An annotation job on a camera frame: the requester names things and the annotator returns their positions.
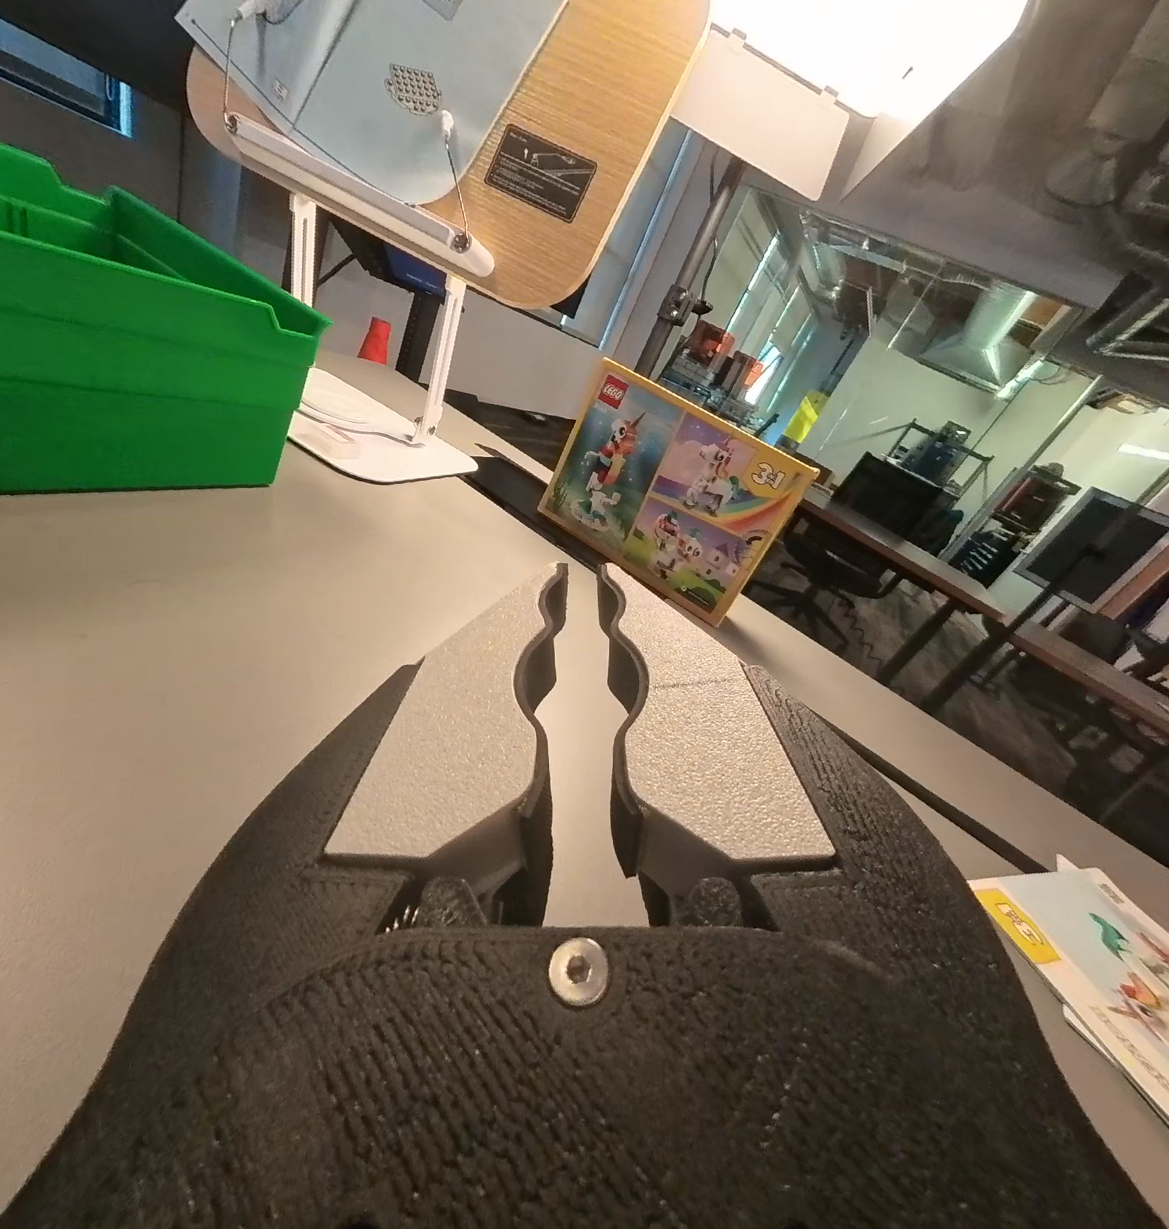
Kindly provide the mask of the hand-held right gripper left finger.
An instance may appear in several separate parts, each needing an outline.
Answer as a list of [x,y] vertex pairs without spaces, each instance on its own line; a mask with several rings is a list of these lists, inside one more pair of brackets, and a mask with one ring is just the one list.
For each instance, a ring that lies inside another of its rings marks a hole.
[[431,647],[365,765],[328,857],[487,902],[548,902],[551,765],[539,723],[557,691],[568,564],[544,564]]

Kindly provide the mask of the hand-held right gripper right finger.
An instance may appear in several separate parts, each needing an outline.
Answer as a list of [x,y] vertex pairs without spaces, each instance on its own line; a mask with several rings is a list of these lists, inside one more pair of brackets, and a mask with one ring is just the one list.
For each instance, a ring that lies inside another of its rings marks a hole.
[[835,838],[746,666],[617,564],[596,571],[617,868],[665,895],[695,882],[835,868]]

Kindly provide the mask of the yellow lego box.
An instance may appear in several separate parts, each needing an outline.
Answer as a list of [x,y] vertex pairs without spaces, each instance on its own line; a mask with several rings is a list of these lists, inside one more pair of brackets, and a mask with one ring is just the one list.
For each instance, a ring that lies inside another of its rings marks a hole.
[[722,626],[817,464],[602,360],[539,517]]

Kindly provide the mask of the lego instruction booklet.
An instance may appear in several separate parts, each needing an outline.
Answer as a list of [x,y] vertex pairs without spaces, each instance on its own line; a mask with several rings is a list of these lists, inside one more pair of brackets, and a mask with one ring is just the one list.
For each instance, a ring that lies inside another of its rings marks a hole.
[[1169,1052],[1139,1025],[1102,1004],[1061,1004],[1066,1020],[1102,1052],[1129,1085],[1169,1125]]
[[1100,1004],[1169,1048],[1169,930],[1102,868],[1061,857],[1052,872],[987,875],[972,890],[1006,904],[1013,937],[1044,944],[1056,957],[1044,976],[1087,979]]

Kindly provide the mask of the black office chair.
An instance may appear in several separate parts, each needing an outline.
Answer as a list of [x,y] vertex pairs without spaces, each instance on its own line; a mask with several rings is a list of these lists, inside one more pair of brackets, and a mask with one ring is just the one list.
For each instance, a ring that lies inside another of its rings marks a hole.
[[[924,552],[949,539],[949,507],[952,495],[946,485],[877,451],[868,451],[829,498],[829,511],[852,511]],[[839,602],[889,597],[906,580],[889,558],[820,518],[790,534],[790,561]]]

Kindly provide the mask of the dark office table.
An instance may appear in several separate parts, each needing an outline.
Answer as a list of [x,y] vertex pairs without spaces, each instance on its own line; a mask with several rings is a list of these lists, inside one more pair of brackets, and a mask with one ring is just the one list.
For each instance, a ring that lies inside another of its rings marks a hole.
[[949,613],[966,609],[966,613],[982,613],[993,617],[993,637],[975,647],[972,662],[964,662],[930,697],[924,710],[936,714],[998,647],[1016,647],[1032,662],[1039,662],[1044,667],[1061,674],[1066,680],[1081,687],[1091,697],[1107,703],[1112,710],[1122,710],[1129,718],[1136,718],[1139,727],[1151,727],[1158,737],[1166,737],[1169,743],[1169,707],[1158,691],[1148,691],[1144,680],[1134,680],[1129,674],[1121,674],[1115,666],[1081,651],[1077,645],[1052,637],[1049,626],[1032,624],[1029,609],[1025,613],[1005,613],[993,594],[960,572],[952,564],[930,558],[915,544],[906,544],[879,528],[869,528],[868,518],[852,517],[852,511],[829,511],[829,495],[824,491],[807,491],[804,502],[795,507],[807,518],[820,518],[848,534],[854,534],[860,544],[877,549],[879,558],[892,561],[892,571],[898,578],[908,578],[915,591],[930,594],[946,594],[946,605],[936,605],[930,613],[930,624],[922,624],[898,651],[877,674],[879,687],[892,687],[906,666],[924,651],[930,640],[936,640],[936,630],[949,624]]

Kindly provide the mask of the grey monitor on pole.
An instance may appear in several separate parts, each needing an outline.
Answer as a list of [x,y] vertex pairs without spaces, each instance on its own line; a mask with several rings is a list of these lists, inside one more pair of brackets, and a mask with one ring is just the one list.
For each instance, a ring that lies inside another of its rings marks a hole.
[[1148,561],[1169,549],[1169,517],[1144,502],[1081,491],[1061,518],[1016,561],[1016,578],[1100,613]]

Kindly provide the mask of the green plastic bin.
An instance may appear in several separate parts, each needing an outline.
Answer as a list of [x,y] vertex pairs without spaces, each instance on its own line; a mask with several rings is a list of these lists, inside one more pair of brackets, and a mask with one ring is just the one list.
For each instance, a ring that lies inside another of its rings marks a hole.
[[268,485],[328,317],[0,145],[0,495]]

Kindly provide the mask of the white stand with wooden board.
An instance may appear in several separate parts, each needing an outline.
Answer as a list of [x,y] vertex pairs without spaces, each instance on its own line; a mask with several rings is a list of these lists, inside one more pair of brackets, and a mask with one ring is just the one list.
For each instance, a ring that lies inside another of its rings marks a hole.
[[[464,293],[551,308],[589,279],[707,38],[708,4],[564,4],[456,190],[423,207],[357,179],[338,188],[289,163],[262,165],[227,139],[224,99],[214,122],[200,108],[195,125],[211,145],[286,190],[299,304],[315,304],[320,228],[338,220],[443,270],[443,326],[418,418],[312,364],[286,441],[372,485],[473,472],[476,461],[439,441]],[[211,83],[227,86],[195,44],[193,102],[208,102],[195,86]]]

